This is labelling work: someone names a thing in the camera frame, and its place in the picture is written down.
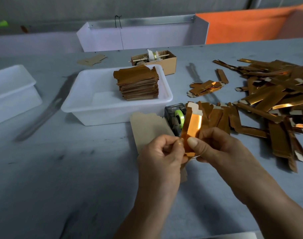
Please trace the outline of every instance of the left hand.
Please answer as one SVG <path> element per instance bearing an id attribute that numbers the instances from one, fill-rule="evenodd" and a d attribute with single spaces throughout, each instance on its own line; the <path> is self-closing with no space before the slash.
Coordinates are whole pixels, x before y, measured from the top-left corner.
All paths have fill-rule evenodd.
<path id="1" fill-rule="evenodd" d="M 138 196 L 173 202 L 180 184 L 183 144 L 179 137 L 161 135 L 142 149 L 138 156 Z"/>

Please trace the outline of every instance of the table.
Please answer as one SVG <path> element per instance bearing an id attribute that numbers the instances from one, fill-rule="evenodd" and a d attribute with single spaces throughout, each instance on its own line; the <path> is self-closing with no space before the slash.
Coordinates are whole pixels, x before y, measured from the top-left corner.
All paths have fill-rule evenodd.
<path id="1" fill-rule="evenodd" d="M 166 48 L 177 56 L 177 71 L 166 76 L 171 104 L 187 101 L 227 103 L 244 93 L 235 87 L 245 79 L 222 68 L 230 83 L 221 90 L 189 98 L 192 82 L 217 81 L 212 63 L 219 59 L 240 65 L 239 58 L 303 64 L 303 39 Z M 93 68 L 126 67 L 130 56 L 144 50 L 102 52 L 108 58 Z M 23 64 L 37 81 L 43 104 L 0 124 L 0 238 L 111 238 L 133 206 L 138 185 L 137 151 L 130 123 L 84 126 L 59 110 L 31 137 L 20 134 L 55 97 L 66 77 L 90 67 L 77 60 L 95 53 L 0 58 L 0 69 Z M 243 125 L 260 123 L 240 113 Z M 247 146 L 288 195 L 303 207 L 303 163 L 299 173 L 287 170 L 263 139 L 232 133 Z M 297 135 L 303 145 L 303 134 Z M 204 238 L 258 230 L 248 209 L 217 172 L 205 163 L 190 162 L 188 181 L 181 184 L 163 238 Z"/>

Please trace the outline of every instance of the orange fabric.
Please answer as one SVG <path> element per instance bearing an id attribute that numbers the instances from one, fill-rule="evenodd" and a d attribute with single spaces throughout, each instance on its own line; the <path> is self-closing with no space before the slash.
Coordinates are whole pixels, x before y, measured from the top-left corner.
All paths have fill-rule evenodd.
<path id="1" fill-rule="evenodd" d="M 293 7 L 198 13 L 209 22 L 206 44 L 276 39 L 287 18 L 303 4 Z"/>

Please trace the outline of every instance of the brown cardboard box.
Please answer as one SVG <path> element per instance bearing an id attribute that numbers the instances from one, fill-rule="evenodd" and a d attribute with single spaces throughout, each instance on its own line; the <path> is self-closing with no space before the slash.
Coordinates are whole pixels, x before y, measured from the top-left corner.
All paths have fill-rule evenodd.
<path id="1" fill-rule="evenodd" d="M 163 57 L 164 59 L 160 60 L 160 61 L 147 62 L 144 64 L 146 64 L 146 65 L 158 64 L 158 65 L 161 65 L 161 67 L 163 68 L 165 75 L 174 74 L 176 72 L 177 57 L 168 50 L 158 51 L 158 53 L 159 53 L 159 55 L 169 54 L 169 56 Z M 138 62 L 133 62 L 133 60 L 143 59 L 144 56 L 148 57 L 148 53 L 132 56 L 130 59 L 132 65 L 135 66 L 138 63 Z"/>

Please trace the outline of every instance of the right hand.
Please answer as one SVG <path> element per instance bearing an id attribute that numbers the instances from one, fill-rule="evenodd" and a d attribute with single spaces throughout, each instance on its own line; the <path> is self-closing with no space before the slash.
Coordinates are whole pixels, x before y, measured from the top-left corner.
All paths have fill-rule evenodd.
<path id="1" fill-rule="evenodd" d="M 200 137 L 210 141 L 212 146 L 194 137 L 187 140 L 189 146 L 201 156 L 197 160 L 210 163 L 243 204 L 247 205 L 252 200 L 267 200 L 268 195 L 285 195 L 240 140 L 217 127 L 201 133 Z"/>

